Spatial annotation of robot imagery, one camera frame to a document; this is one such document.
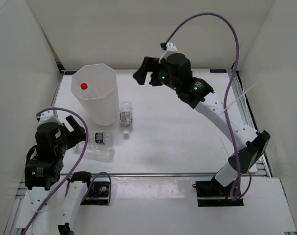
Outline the blue white label plastic bottle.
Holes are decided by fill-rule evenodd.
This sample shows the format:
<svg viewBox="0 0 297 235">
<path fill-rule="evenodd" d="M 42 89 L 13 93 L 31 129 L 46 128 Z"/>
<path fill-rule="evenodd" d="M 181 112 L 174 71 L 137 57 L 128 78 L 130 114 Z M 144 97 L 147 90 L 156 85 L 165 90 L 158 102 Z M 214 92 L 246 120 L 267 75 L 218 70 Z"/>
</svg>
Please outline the blue white label plastic bottle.
<svg viewBox="0 0 297 235">
<path fill-rule="evenodd" d="M 133 107 L 129 101 L 120 104 L 120 129 L 124 139 L 129 139 L 133 129 Z"/>
</svg>

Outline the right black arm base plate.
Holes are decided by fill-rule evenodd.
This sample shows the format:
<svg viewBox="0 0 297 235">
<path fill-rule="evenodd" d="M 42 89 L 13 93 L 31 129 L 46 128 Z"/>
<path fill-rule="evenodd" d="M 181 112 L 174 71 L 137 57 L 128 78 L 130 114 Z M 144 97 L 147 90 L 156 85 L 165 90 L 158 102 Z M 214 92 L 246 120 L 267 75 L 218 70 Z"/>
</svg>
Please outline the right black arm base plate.
<svg viewBox="0 0 297 235">
<path fill-rule="evenodd" d="M 230 197 L 232 184 L 220 186 L 216 181 L 196 181 L 192 187 L 196 190 L 198 207 L 242 207 L 243 199 L 233 201 Z"/>
</svg>

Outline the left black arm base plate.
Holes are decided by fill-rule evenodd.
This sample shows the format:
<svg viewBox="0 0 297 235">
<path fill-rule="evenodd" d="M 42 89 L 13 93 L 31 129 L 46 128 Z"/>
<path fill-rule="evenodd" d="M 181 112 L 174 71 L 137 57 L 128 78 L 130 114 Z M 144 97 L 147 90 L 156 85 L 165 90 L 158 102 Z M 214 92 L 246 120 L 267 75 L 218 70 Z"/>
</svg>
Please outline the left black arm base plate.
<svg viewBox="0 0 297 235">
<path fill-rule="evenodd" d="M 111 202 L 112 179 L 107 172 L 96 174 L 88 183 L 81 205 L 108 206 Z"/>
</svg>

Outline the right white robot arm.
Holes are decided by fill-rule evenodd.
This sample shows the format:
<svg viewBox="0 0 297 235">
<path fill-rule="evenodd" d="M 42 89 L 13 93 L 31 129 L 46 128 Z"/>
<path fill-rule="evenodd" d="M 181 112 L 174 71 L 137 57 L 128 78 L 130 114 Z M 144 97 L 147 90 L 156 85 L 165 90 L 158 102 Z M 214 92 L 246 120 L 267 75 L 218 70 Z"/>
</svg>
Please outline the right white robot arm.
<svg viewBox="0 0 297 235">
<path fill-rule="evenodd" d="M 162 44 L 160 58 L 145 56 L 133 78 L 144 85 L 147 73 L 152 86 L 165 85 L 178 98 L 209 119 L 233 144 L 235 150 L 227 163 L 214 175 L 211 189 L 222 196 L 241 174 L 247 173 L 264 153 L 270 134 L 258 132 L 244 122 L 226 115 L 224 106 L 214 89 L 203 79 L 193 76 L 191 63 L 172 43 Z"/>
</svg>

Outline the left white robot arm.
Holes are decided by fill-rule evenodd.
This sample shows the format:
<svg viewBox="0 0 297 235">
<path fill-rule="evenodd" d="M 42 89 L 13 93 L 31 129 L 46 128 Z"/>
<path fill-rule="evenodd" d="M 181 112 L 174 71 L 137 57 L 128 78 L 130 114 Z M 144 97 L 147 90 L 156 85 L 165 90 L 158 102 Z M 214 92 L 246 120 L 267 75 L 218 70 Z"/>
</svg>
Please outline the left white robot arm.
<svg viewBox="0 0 297 235">
<path fill-rule="evenodd" d="M 70 131 L 53 110 L 41 113 L 35 133 L 36 145 L 26 158 L 25 186 L 33 216 L 23 234 L 72 235 L 73 223 L 83 196 L 94 191 L 91 173 L 70 171 L 61 178 L 67 150 L 86 140 L 86 132 L 73 116 L 66 117 Z"/>
</svg>

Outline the red label plastic bottle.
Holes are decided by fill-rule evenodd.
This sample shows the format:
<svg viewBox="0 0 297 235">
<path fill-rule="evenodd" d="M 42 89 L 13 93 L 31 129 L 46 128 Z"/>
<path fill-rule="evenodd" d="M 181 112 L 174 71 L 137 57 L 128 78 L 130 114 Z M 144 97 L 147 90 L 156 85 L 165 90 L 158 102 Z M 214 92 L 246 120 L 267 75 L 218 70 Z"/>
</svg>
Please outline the red label plastic bottle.
<svg viewBox="0 0 297 235">
<path fill-rule="evenodd" d="M 81 88 L 82 90 L 86 90 L 86 89 L 88 88 L 87 83 L 81 83 L 81 84 L 80 84 L 80 88 Z"/>
</svg>

